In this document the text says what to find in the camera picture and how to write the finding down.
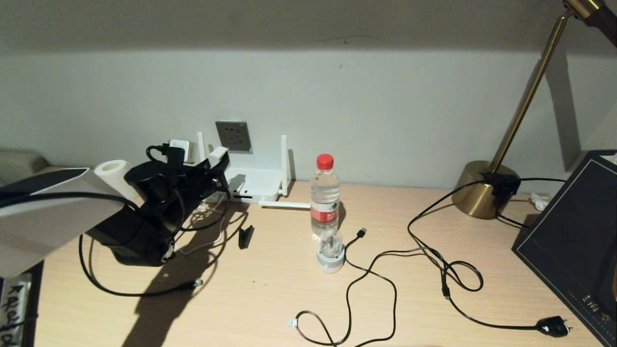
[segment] wall socket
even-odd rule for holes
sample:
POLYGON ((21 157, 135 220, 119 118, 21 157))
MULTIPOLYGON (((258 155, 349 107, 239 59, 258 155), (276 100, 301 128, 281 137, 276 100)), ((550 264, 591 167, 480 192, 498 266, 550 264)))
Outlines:
POLYGON ((249 138, 249 127, 246 122, 216 122, 218 137, 221 139, 221 146, 229 148, 230 151, 251 150, 251 139, 249 138))

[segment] white power adapter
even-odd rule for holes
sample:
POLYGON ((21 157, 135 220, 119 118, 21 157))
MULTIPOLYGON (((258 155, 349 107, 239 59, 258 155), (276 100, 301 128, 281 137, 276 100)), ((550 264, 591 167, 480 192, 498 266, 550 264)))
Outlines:
POLYGON ((170 140, 169 147, 177 147, 184 149, 184 162, 192 164, 195 162, 195 146, 192 142, 186 140, 170 140))

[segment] black clip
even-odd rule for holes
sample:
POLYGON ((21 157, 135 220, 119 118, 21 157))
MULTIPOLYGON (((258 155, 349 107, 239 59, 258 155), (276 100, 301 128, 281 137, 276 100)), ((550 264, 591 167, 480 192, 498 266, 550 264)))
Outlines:
POLYGON ((493 196, 500 199, 509 199, 516 194, 521 185, 521 179, 514 175, 492 172, 483 172, 481 175, 493 187, 493 196))
POLYGON ((247 249, 249 247, 254 230, 255 228, 252 225, 246 229, 240 229, 238 235, 238 247, 240 249, 247 249))

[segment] wooden desk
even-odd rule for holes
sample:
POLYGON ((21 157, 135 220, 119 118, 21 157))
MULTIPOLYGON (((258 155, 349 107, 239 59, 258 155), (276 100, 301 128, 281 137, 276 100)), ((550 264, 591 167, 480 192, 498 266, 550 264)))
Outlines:
MULTIPOLYGON (((410 249, 415 244, 405 231, 408 221, 447 191, 418 188, 344 185, 346 210, 342 232, 346 241, 362 227, 365 238, 349 249, 349 259, 368 266, 379 252, 410 249)), ((289 201, 306 201, 309 185, 294 184, 289 201)), ((244 221, 255 226, 251 245, 240 250, 237 237, 225 247, 215 265, 202 249, 178 256, 162 268, 118 264, 99 245, 93 254, 96 277, 108 288, 141 292, 168 288, 202 277, 207 284, 195 293, 172 293, 158 298, 121 298, 99 291, 83 275, 77 241, 50 256, 43 272, 43 288, 36 331, 37 347, 44 346, 314 346, 302 339, 286 319, 299 311, 315 311, 335 340, 347 328, 345 290, 362 273, 346 264, 336 274, 317 266, 307 211, 232 205, 229 231, 244 221)), ((513 201, 505 215, 524 220, 535 210, 513 201)), ((494 324, 533 325, 562 316, 573 331, 552 338, 535 331, 487 328, 457 313, 441 294, 439 271, 425 257, 384 257, 374 270, 392 279, 399 291, 397 331, 393 339, 375 346, 596 346, 593 335, 570 310, 510 251, 518 230, 496 220, 479 220, 450 206, 422 218, 415 233, 449 261, 464 260, 483 274, 478 293, 449 281, 452 297, 469 315, 494 324)), ((192 245, 216 232, 185 235, 192 245)), ((469 286, 477 283, 460 271, 469 286)), ((345 346, 385 337, 392 328, 393 291, 369 276, 352 287, 353 329, 345 346)), ((309 336, 326 341, 316 320, 303 316, 300 326, 309 336)))

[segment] red bottle label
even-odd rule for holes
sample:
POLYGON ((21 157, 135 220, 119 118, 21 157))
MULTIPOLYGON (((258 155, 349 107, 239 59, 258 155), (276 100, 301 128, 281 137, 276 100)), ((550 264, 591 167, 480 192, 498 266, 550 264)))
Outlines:
POLYGON ((339 216, 339 201, 330 204, 320 204, 311 200, 310 215, 318 222, 332 222, 339 216))

